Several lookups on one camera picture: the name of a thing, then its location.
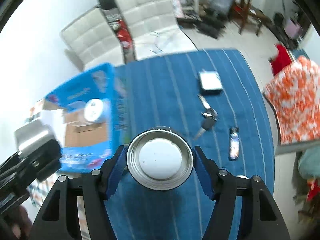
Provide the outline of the clear acrylic box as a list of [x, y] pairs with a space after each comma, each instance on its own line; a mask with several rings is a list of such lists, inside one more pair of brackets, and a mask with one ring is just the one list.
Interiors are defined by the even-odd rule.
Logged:
[[27, 123], [14, 132], [18, 152], [29, 153], [54, 139], [53, 129], [37, 119]]

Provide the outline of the small black lighter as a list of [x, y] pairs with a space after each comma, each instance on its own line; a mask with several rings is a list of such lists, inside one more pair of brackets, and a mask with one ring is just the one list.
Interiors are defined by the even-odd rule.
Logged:
[[229, 130], [229, 159], [237, 160], [240, 153], [239, 128], [232, 127]]

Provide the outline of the steel cup with white lid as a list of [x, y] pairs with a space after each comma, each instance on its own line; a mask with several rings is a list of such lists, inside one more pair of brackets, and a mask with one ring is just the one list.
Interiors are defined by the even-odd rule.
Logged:
[[140, 185], [169, 191], [190, 177], [194, 158], [187, 141], [168, 128], [154, 128], [137, 135], [129, 144], [127, 168]]

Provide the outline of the key bunch with black fob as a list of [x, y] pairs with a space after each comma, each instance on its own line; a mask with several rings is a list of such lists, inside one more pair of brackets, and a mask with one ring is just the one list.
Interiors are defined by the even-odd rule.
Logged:
[[203, 135], [203, 133], [211, 130], [218, 120], [216, 110], [210, 106], [210, 104], [207, 102], [207, 100], [201, 94], [198, 94], [198, 97], [199, 97], [199, 100], [201, 101], [205, 111], [203, 113], [201, 113], [204, 120], [201, 124], [200, 129], [196, 133], [194, 140], [197, 140], [201, 135]]

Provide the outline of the white purifying cream jar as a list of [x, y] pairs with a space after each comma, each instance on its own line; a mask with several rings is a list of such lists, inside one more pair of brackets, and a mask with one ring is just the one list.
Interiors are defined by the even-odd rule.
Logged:
[[91, 99], [84, 107], [84, 118], [95, 124], [107, 122], [110, 115], [110, 102], [107, 99]]

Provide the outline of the blue cardboard box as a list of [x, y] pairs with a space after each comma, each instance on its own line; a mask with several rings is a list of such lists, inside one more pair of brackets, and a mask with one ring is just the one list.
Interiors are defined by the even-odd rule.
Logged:
[[128, 139], [125, 66], [100, 64], [46, 95], [45, 109], [62, 110], [52, 125], [61, 138], [61, 170], [88, 173], [111, 159]]

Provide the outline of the grey metal box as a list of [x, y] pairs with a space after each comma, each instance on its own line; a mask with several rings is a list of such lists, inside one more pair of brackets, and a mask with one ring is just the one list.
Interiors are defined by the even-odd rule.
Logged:
[[219, 94], [223, 90], [222, 82], [216, 71], [200, 71], [198, 73], [201, 95]]

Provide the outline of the plaid orange blue cloth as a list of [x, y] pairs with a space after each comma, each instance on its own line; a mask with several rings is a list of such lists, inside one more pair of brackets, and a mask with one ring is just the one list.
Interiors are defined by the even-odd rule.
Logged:
[[45, 201], [49, 191], [52, 189], [56, 180], [58, 179], [58, 175], [56, 173], [49, 176], [44, 181], [39, 181], [35, 179], [28, 187], [27, 190], [29, 192], [29, 198], [33, 204], [33, 206], [40, 208]]

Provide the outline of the blue striped tablecloth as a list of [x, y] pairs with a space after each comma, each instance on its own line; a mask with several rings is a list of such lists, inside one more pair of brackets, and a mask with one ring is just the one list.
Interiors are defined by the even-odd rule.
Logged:
[[[223, 90], [206, 96], [217, 112], [214, 128], [194, 140], [204, 108], [200, 71], [218, 72]], [[237, 50], [199, 50], [125, 65], [131, 135], [170, 127], [233, 175], [259, 175], [274, 188], [274, 146], [267, 110], [245, 58]], [[229, 159], [229, 130], [239, 128], [240, 153]], [[196, 173], [171, 191], [151, 191], [125, 172], [106, 209], [118, 239], [201, 239], [214, 203]]]

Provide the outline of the orange white floral cushion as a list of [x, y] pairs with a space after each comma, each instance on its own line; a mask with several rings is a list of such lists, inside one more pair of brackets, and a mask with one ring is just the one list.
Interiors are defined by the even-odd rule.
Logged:
[[281, 144], [319, 139], [319, 65], [300, 56], [264, 87], [279, 127]]

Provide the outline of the white padded chair left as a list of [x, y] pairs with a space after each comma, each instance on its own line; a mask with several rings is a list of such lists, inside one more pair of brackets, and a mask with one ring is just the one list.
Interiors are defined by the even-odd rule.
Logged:
[[115, 67], [125, 64], [120, 40], [103, 11], [97, 7], [67, 25], [60, 35], [76, 59], [82, 63], [82, 70], [102, 63], [110, 63]]

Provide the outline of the white padded chair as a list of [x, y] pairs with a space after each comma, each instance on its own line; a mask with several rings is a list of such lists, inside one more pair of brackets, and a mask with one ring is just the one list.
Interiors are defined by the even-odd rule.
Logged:
[[115, 0], [132, 38], [137, 61], [197, 48], [181, 30], [172, 0]]
[[67, 25], [60, 35], [76, 59], [82, 63], [82, 70], [102, 63], [110, 63], [115, 67], [125, 64], [120, 40], [103, 11], [97, 7]]

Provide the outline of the red cloth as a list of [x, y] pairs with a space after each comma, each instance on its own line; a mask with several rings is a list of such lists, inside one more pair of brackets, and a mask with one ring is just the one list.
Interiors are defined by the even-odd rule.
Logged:
[[272, 74], [276, 76], [279, 72], [281, 72], [286, 66], [292, 63], [291, 55], [285, 46], [282, 44], [275, 44], [277, 49], [276, 56], [273, 56], [268, 59], [271, 64]]

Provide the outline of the brown wooden chair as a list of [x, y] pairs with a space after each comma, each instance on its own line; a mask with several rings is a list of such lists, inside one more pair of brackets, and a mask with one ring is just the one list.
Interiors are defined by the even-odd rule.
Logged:
[[255, 34], [259, 36], [263, 24], [270, 23], [271, 19], [268, 16], [266, 16], [262, 10], [254, 7], [251, 1], [252, 0], [240, 0], [240, 2], [234, 2], [233, 12], [239, 18], [241, 18], [241, 23], [239, 27], [240, 35], [242, 34], [249, 18], [252, 18], [258, 24]]

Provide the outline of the white padded chair right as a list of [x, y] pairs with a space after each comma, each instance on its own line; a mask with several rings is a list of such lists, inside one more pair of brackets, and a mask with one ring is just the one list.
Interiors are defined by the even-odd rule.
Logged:
[[132, 38], [137, 61], [197, 48], [181, 30], [172, 0], [115, 0]]

